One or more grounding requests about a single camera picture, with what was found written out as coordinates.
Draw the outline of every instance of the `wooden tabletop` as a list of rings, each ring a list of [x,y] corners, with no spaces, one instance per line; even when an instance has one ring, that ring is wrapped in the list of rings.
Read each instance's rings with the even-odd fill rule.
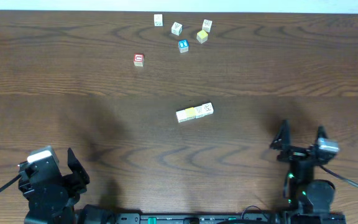
[[[149,12],[0,11],[0,186],[51,145],[62,174],[72,147],[91,177],[76,208],[274,210],[287,204],[288,164],[268,147],[285,118],[297,146],[324,125],[341,146],[327,168],[358,182],[358,15],[163,16],[154,27]],[[213,26],[199,44],[203,19]],[[207,102],[214,114],[178,123],[176,111]],[[358,223],[358,189],[316,178]],[[17,184],[0,194],[0,223],[27,212]]]

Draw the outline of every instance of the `letter cube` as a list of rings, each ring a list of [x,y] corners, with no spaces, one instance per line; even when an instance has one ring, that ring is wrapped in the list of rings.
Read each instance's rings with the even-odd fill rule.
[[[172,34],[180,35],[182,25],[180,23],[174,22],[171,28]]]
[[[198,42],[200,42],[201,44],[206,42],[206,40],[208,40],[208,33],[205,32],[205,30],[201,30],[197,33],[197,40]]]
[[[162,26],[162,14],[154,14],[154,26]]]
[[[142,54],[135,54],[134,64],[135,64],[135,66],[141,66],[141,67],[143,67],[143,64],[144,64],[144,55],[142,55]]]
[[[205,30],[206,32],[211,32],[211,27],[212,27],[212,21],[204,19],[203,30]]]
[[[187,40],[179,40],[178,47],[180,53],[189,51],[189,43]]]

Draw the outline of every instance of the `white wall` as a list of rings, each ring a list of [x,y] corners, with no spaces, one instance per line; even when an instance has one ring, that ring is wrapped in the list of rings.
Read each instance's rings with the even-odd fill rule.
[[[358,0],[0,0],[0,9],[358,14]]]

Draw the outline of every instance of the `blue cube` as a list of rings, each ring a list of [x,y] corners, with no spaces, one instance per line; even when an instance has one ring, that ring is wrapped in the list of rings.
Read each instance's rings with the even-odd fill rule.
[[[189,43],[187,42],[187,40],[179,40],[178,47],[180,53],[189,51]]]

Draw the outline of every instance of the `green component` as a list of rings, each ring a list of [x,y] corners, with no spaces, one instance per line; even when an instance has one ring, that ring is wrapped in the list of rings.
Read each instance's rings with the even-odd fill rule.
[[[147,224],[157,224],[157,218],[149,218]]]

